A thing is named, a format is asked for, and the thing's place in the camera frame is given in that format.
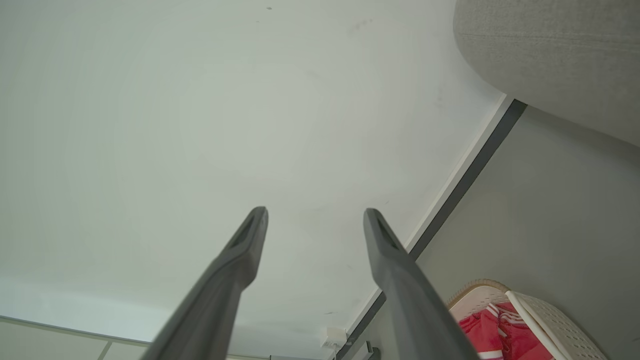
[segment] ceiling stain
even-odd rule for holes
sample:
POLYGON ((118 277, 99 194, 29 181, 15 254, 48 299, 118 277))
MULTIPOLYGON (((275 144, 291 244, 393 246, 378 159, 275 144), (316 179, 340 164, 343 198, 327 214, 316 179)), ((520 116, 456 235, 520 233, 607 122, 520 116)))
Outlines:
POLYGON ((359 31, 360 29, 364 28, 367 24, 370 24, 373 22, 373 19, 369 19, 369 20, 363 20, 360 21, 358 23, 356 23, 354 26, 351 26, 349 28, 349 30, 347 31, 348 35, 353 35, 354 33, 356 33, 357 31, 359 31))

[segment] laundry basket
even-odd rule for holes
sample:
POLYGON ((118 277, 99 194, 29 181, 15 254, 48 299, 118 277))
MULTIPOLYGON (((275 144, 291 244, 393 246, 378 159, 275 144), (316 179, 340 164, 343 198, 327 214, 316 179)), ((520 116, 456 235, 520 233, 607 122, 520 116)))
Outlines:
POLYGON ((486 308, 489 303, 507 301, 556 360, 606 360, 598 347, 562 311, 548 302, 511 291, 497 281, 472 281, 447 305, 456 321, 460 321, 486 308))

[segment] white wall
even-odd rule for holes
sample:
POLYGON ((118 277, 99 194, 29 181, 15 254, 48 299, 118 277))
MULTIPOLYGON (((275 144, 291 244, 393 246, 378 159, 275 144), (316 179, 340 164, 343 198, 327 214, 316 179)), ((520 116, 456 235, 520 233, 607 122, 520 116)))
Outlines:
POLYGON ((104 340, 0 321, 2 360, 96 360, 106 344, 104 340))
POLYGON ((502 95, 453 10, 2 1, 0 315, 150 341, 265 205, 231 351, 327 357, 375 289, 364 209, 410 241, 502 95))
POLYGON ((610 359, 637 359, 639 219, 639 148, 527 108, 418 265, 443 299, 500 281, 562 309, 610 359))

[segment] dark gray trim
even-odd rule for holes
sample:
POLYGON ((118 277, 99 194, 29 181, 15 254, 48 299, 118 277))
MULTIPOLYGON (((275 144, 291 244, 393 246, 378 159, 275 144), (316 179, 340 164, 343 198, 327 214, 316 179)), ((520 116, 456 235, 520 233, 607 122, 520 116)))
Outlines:
POLYGON ((109 341, 107 345, 104 346, 104 348, 102 349, 102 352, 100 353, 100 356, 98 357, 98 360, 103 360, 104 357, 107 356, 107 352, 109 351, 111 344, 113 343, 109 341))
MULTIPOLYGON (((507 137, 513 126, 516 124, 516 121, 520 118, 527 105, 524 102, 514 100, 509 105, 507 111, 505 111, 504 115, 498 122, 498 125, 495 127, 489 139, 484 143, 482 149, 478 152, 478 155, 473 160, 471 165, 467 171, 465 171, 464 175, 453 189, 447 200, 445 200, 442 207, 438 210, 438 213, 433 218, 431 223, 427 226, 424 233, 420 236, 417 243, 413 247, 411 251, 409 251, 409 256, 416 260, 422 251, 427 247, 431 239, 435 236, 435 234, 440 230, 442 224, 449 218, 449 215, 453 211, 453 209, 458 205, 462 197, 466 194, 467 190, 471 187, 471 184, 474 183, 484 166, 489 162, 489 159, 493 156, 493 153, 498 149, 502 141, 507 137)), ((387 297, 384 293, 380 293, 378 298, 373 302, 373 305, 369 308, 366 314, 362 317, 362 320, 358 323, 353 333, 349 335, 347 339, 347 343, 340 349, 336 360, 341 360, 347 352, 351 349, 352 344, 358 340, 360 335, 365 331, 367 326, 371 323, 374 316, 378 313, 382 305, 387 300, 387 297)))

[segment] white stripe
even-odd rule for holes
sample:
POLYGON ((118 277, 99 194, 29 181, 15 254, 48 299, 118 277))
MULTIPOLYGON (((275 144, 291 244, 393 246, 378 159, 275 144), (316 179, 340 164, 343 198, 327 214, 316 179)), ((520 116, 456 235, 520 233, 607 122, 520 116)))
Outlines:
POLYGON ((520 315, 514 315, 514 314, 509 314, 509 313, 502 313, 502 314, 505 315, 505 316, 510 316, 510 317, 512 317, 514 319, 522 318, 522 316, 520 316, 520 315))
POLYGON ((502 359, 502 350, 479 352, 480 359, 502 359))
POLYGON ((515 317, 515 316, 511 316, 511 315, 507 315, 507 314, 500 315, 500 319, 510 319, 510 320, 517 321, 517 322, 518 321, 523 321, 522 318, 520 318, 520 317, 515 317))
POLYGON ((496 305, 493 305, 491 302, 489 303, 489 306, 487 306, 487 307, 492 308, 496 313, 500 313, 500 308, 498 308, 496 305))
POLYGON ((492 308, 487 306, 485 310, 489 311, 491 315, 495 316, 496 318, 498 317, 498 313, 496 313, 492 308))
POLYGON ((505 309, 503 309, 503 308, 500 308, 500 310, 502 310, 502 312, 503 312, 503 313, 506 313, 506 314, 511 314, 511 315, 515 315, 515 316, 520 316, 520 314, 518 314, 518 313, 514 313, 513 311, 505 310, 505 309))
POLYGON ((509 318, 504 318, 504 319, 509 323, 525 323, 524 321, 515 321, 515 320, 509 319, 509 318))

